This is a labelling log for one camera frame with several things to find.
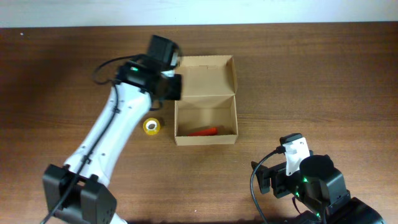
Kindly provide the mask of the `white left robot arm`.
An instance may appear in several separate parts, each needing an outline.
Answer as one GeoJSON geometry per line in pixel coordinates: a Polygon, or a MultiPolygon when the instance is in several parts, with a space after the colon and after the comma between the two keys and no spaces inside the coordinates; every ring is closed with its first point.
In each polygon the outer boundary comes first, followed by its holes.
{"type": "Polygon", "coordinates": [[[124,56],[113,78],[97,80],[108,60],[92,73],[97,85],[111,84],[109,98],[90,132],[63,166],[50,164],[42,177],[48,214],[65,223],[125,223],[109,191],[114,167],[140,120],[158,101],[178,101],[182,76],[175,73],[182,50],[174,41],[153,35],[147,52],[124,56]]]}

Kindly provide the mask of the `brown cardboard box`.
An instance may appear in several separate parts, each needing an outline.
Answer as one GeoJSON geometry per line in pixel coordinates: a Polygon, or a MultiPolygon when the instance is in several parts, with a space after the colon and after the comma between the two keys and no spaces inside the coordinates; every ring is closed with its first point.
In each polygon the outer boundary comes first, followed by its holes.
{"type": "Polygon", "coordinates": [[[182,75],[181,100],[175,102],[176,145],[235,144],[238,79],[233,56],[186,56],[176,72],[182,75]],[[188,136],[212,127],[218,128],[215,136],[188,136]]]}

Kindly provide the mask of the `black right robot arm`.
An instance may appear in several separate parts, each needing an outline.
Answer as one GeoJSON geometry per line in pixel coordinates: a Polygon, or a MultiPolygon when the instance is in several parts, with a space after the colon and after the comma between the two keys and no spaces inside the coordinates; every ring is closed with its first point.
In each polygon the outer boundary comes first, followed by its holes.
{"type": "Polygon", "coordinates": [[[276,198],[293,195],[292,201],[303,203],[307,210],[295,218],[277,220],[276,223],[329,223],[329,224],[386,224],[381,215],[346,188],[343,174],[328,155],[305,158],[299,170],[288,176],[287,164],[268,168],[252,161],[254,177],[262,194],[273,190],[276,198]]]}

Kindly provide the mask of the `red stapler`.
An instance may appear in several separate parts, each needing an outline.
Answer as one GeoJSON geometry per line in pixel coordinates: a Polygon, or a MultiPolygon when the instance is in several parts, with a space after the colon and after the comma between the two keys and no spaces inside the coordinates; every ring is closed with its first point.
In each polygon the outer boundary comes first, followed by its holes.
{"type": "Polygon", "coordinates": [[[212,127],[208,129],[201,129],[193,133],[188,134],[188,136],[215,136],[218,134],[218,128],[212,127]]]}

